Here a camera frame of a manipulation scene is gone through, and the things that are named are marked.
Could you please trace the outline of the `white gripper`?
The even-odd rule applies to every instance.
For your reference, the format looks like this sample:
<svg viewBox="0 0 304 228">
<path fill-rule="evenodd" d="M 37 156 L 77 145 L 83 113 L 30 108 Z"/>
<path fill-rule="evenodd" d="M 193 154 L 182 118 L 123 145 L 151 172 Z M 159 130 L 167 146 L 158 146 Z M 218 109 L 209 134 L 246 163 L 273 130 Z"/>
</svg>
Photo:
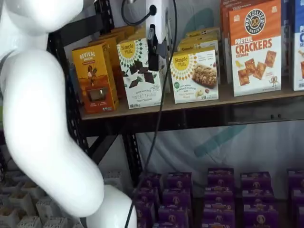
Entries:
<svg viewBox="0 0 304 228">
<path fill-rule="evenodd" d="M 151 14 L 145 21 L 146 37 L 148 44 L 148 68 L 150 71 L 159 71 L 159 56 L 167 56 L 167 41 L 169 27 L 169 1 L 147 0 L 146 13 L 150 7 L 156 8 L 155 14 Z"/>
</svg>

